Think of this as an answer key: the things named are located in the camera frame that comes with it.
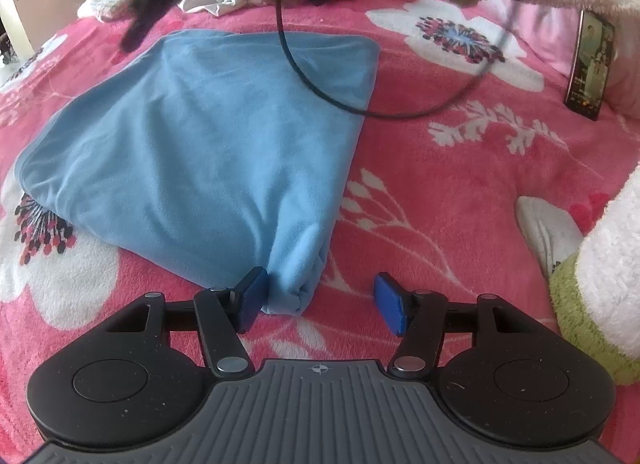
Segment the smartphone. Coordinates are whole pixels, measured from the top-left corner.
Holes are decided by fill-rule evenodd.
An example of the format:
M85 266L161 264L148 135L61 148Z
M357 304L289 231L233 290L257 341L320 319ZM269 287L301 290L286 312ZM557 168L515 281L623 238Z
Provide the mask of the smartphone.
M598 119L609 77L614 33L610 22L582 10L564 105L593 121Z

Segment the black cable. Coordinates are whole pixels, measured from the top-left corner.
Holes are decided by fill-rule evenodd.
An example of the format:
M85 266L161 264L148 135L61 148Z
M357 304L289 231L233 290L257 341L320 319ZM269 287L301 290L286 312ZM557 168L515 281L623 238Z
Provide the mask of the black cable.
M509 35L513 31L513 23L518 16L518 12L520 9L520 1L521 0L513 0L513 9L511 10L511 15L507 21L506 27L500 37L500 40L496 44L498 49L502 50L506 45L507 40L509 39ZM287 57L287 61L291 68L295 71L295 73L299 76L302 83L304 83L318 98L323 99L327 103L330 103L334 107L338 107L338 109L350 112L351 114L357 114L359 116L366 116L370 118L377 118L383 120L410 120L416 118L425 118L442 112L444 109L456 104L458 101L466 97L471 91L473 91L479 83L482 81L482 77L489 72L491 69L495 59L491 58L487 60L487 63L482 67L480 72L476 74L472 80L463 86L459 91L457 91L453 96L449 99L445 100L443 103L434 105L431 108L420 110L418 112L412 112L409 114L398 113L398 114L383 114L381 112L374 112L366 109L358 109L356 107L352 107L347 105L346 103L341 103L331 96L329 96L326 92L319 89L311 80L308 79L306 74L302 72L302 69L298 66L296 61L291 54L289 46L287 45L287 38L285 37L284 25L282 23L282 0L275 0L276 6L276 24L278 27L278 38L280 39L280 45L282 47L282 51Z

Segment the black robotic gripper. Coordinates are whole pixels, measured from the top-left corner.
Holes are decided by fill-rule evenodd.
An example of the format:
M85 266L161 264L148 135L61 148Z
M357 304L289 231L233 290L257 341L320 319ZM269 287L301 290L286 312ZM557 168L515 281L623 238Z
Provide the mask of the black robotic gripper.
M238 333L266 301L256 267L234 289L147 293L43 363L27 400L45 445L28 462L617 463L596 442L606 371L495 295L450 303L380 273L374 298L402 341L376 360L267 360ZM204 367L169 343L196 331ZM472 347L438 366L446 333Z

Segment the bed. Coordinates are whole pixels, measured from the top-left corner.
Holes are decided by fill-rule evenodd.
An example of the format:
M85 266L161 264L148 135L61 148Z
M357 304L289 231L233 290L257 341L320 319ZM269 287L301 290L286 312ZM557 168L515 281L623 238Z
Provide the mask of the bed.
M300 6L287 10L285 20L289 30L377 41L382 54L370 108L381 112L433 105L466 83L482 59L497 63L469 98L439 115L366 120L321 284L303 316L258 318L243 337L254 362L274 356L385 362L398 340L372 301L379 271L456 301L496 293L556 329L514 201L542 197L588 231L636 166L640 129L607 106L597 122L567 110L564 77L517 38L503 51L493 47L502 30L478 8L351 0ZM9 464L41 443L24 400L39 364L143 293L184 300L197 290L42 209L14 177L16 157L57 110L133 59L118 50L125 28L126 22L76 21L0 89L0 456ZM272 31L273 9L218 19L175 8L143 48L186 28ZM172 343L198 359L195 335L175 335ZM448 336L442 362L469 343L468 335ZM640 386L619 387L602 443L625 462L640 454L639 416Z

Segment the folded blue fleece blanket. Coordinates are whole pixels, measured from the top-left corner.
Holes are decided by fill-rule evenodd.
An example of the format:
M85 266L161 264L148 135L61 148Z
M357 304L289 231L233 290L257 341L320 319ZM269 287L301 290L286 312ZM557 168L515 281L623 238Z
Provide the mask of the folded blue fleece blanket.
M300 67L366 107L378 45L287 34ZM326 262L362 119L321 101L276 34L161 38L55 114L20 155L25 192L203 287L271 276L266 311L299 314Z

